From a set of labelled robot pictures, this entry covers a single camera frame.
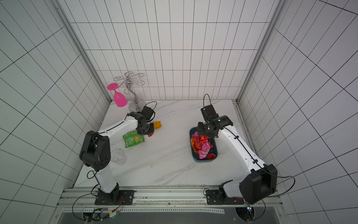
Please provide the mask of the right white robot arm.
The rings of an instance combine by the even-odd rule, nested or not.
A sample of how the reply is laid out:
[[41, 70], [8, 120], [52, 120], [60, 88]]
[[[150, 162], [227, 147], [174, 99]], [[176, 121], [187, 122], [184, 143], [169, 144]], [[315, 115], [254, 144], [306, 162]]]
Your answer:
[[267, 165], [251, 150], [227, 116], [199, 122], [197, 132], [199, 135], [219, 138], [235, 155], [238, 175], [222, 185], [225, 196], [239, 197], [249, 204], [255, 204], [276, 193], [276, 167]]

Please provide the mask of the yellow tea bag packet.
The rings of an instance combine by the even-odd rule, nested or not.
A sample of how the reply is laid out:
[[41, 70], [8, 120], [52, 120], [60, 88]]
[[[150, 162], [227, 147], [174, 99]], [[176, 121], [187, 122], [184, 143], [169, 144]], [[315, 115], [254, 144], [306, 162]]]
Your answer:
[[161, 128], [161, 127], [162, 127], [162, 125], [161, 125], [161, 122], [160, 122], [160, 121], [155, 121], [155, 122], [153, 122], [153, 125], [154, 125], [154, 129], [159, 129], [159, 128]]

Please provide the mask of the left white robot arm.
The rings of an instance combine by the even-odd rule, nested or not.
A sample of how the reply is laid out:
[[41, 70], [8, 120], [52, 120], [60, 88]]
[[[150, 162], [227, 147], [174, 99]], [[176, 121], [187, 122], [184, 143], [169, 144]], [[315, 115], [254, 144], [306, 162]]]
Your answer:
[[154, 133], [155, 116], [153, 109], [145, 106], [140, 112], [130, 112], [125, 119], [104, 130], [89, 131], [79, 154], [85, 166], [92, 168], [99, 188], [95, 205], [131, 205], [134, 191], [120, 190], [114, 179], [109, 163], [111, 161], [110, 139], [122, 137], [129, 131], [136, 130], [139, 135]]

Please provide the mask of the pink tea bag packet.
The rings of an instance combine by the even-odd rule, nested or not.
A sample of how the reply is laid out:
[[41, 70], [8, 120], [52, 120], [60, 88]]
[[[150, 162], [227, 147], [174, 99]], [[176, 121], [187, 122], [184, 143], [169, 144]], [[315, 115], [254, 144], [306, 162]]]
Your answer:
[[205, 142], [202, 145], [202, 149], [199, 151], [199, 159], [204, 160], [207, 154], [211, 154], [210, 150], [211, 150], [211, 143], [209, 142]]
[[207, 136], [202, 136], [199, 135], [198, 132], [195, 132], [192, 136], [191, 136], [191, 142], [195, 143], [195, 144], [204, 144], [205, 142], [208, 142], [209, 137]]

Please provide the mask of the red tea bag bottom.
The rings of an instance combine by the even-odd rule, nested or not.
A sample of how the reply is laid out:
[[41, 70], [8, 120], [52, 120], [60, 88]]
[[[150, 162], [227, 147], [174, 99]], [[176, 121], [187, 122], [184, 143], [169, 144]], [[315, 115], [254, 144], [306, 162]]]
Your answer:
[[215, 158], [216, 158], [216, 154], [207, 154], [205, 157], [205, 159], [207, 159], [207, 160], [213, 160]]

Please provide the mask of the orange tea bag packet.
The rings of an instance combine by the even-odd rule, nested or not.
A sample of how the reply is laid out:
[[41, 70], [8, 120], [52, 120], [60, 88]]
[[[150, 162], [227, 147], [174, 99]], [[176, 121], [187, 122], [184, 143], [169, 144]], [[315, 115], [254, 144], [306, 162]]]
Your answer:
[[191, 146], [192, 146], [192, 150], [195, 153], [198, 153], [198, 149], [196, 148], [196, 139], [195, 138], [191, 138]]

